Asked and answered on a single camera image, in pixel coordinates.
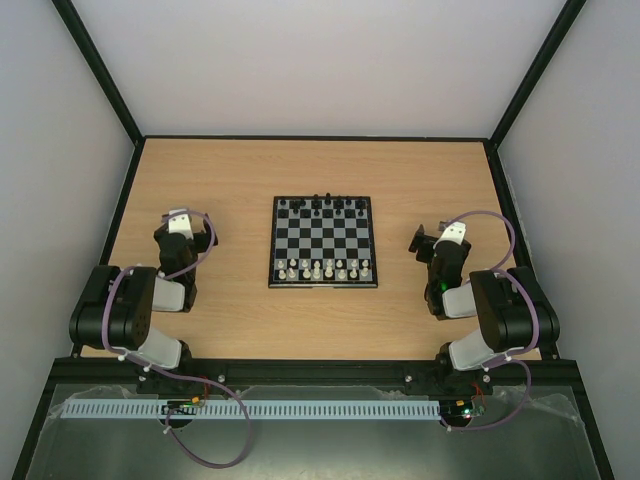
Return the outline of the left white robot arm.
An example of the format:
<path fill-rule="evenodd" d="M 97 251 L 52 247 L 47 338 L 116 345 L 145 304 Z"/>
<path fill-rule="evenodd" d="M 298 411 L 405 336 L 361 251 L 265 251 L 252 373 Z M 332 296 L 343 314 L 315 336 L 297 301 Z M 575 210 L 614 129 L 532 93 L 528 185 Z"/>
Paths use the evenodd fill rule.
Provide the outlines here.
<path fill-rule="evenodd" d="M 185 208 L 164 215 L 153 237 L 158 267 L 94 267 L 71 315 L 69 336 L 76 345 L 113 353 L 121 361 L 172 371 L 188 355 L 188 346 L 154 328 L 152 314 L 191 311 L 197 267 L 218 237 L 208 214 Z"/>

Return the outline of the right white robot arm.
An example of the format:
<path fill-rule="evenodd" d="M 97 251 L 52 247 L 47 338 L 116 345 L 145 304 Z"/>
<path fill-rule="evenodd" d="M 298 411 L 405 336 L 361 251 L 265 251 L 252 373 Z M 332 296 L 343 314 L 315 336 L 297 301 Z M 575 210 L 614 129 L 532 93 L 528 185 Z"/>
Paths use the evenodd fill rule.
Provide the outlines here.
<path fill-rule="evenodd" d="M 461 222 L 442 227 L 438 237 L 419 226 L 409 245 L 416 260 L 426 265 L 424 298 L 431 315 L 478 319 L 478 329 L 443 346 L 446 361 L 436 367 L 436 379 L 450 392 L 470 381 L 471 370 L 494 368 L 560 336 L 556 312 L 530 268 L 473 271 L 468 281 L 462 279 L 471 251 L 465 234 Z"/>

